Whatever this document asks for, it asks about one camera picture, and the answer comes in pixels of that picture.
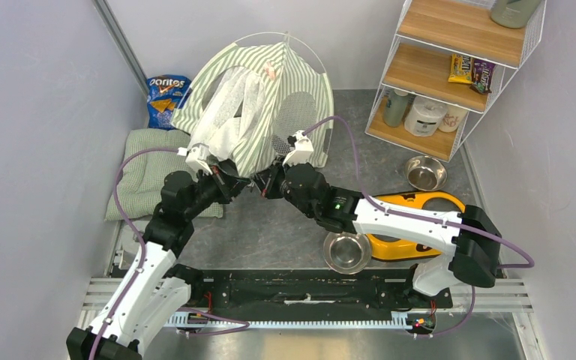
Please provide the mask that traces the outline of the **thin white tent pole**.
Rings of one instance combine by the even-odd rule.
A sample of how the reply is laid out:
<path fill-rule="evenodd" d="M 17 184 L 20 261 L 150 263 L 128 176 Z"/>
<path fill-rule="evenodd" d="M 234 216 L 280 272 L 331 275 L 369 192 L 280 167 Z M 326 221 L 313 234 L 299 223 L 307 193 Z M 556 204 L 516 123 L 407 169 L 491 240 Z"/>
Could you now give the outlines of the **thin white tent pole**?
<path fill-rule="evenodd" d="M 190 100 L 199 103 L 203 95 L 217 86 L 229 69 L 246 70 L 260 76 L 271 96 L 283 100 L 296 92 L 305 92 L 321 107 L 332 107 L 332 87 L 325 71 L 317 72 L 293 48 L 310 47 L 288 34 L 269 41 L 273 32 L 251 34 L 224 47 L 205 63 L 190 83 Z"/>

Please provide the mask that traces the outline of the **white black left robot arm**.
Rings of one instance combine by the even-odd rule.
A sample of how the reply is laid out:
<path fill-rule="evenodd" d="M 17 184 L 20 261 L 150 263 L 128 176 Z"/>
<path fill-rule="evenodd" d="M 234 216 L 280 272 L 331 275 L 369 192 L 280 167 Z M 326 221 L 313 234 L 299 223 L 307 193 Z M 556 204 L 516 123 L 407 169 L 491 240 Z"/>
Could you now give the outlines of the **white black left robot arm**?
<path fill-rule="evenodd" d="M 89 326 L 67 336 L 71 359 L 141 359 L 179 308 L 203 301 L 201 272 L 177 259 L 194 233 L 194 218 L 215 203 L 232 202 L 250 184 L 232 175 L 233 167 L 225 160 L 196 178 L 185 171 L 165 177 L 161 201 L 140 233 L 139 252 L 121 284 Z"/>

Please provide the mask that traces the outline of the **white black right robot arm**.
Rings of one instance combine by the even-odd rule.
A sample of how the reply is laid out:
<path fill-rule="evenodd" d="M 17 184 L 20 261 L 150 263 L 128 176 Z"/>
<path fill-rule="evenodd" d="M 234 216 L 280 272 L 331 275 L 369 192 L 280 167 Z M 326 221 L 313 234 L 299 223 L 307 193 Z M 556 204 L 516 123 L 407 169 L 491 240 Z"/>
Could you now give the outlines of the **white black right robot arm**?
<path fill-rule="evenodd" d="M 276 164 L 253 180 L 266 199 L 284 199 L 330 233 L 406 239 L 440 252 L 417 265 L 403 285 L 404 300 L 421 307 L 455 284 L 492 288 L 499 268 L 497 228 L 474 205 L 463 212 L 410 208 L 330 185 L 309 163 Z"/>

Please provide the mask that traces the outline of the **green striped pet tent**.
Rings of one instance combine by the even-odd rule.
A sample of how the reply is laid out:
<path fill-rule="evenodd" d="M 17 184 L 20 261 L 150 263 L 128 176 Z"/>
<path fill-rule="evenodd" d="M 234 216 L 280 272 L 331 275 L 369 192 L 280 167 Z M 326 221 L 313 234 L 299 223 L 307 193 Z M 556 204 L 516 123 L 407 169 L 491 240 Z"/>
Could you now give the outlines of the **green striped pet tent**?
<path fill-rule="evenodd" d="M 172 117 L 172 125 L 190 135 L 186 148 L 205 144 L 210 166 L 230 159 L 245 178 L 267 169 L 278 155 L 287 155 L 289 136 L 335 112 L 334 98 L 329 108 L 305 92 L 283 100 L 272 97 L 262 78 L 249 70 L 229 69 L 199 103 L 190 97 Z"/>

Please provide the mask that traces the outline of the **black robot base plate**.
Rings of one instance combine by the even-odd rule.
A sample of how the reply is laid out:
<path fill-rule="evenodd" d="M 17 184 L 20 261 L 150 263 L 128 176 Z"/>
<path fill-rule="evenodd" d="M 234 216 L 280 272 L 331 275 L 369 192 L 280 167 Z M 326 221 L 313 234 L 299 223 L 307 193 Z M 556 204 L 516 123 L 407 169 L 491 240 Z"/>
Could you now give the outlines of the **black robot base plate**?
<path fill-rule="evenodd" d="M 189 306 L 243 311 L 304 305 L 405 311 L 452 308 L 448 288 L 428 297 L 411 290 L 411 272 L 399 268 L 339 274 L 328 269 L 205 269 L 177 265 L 191 288 Z"/>

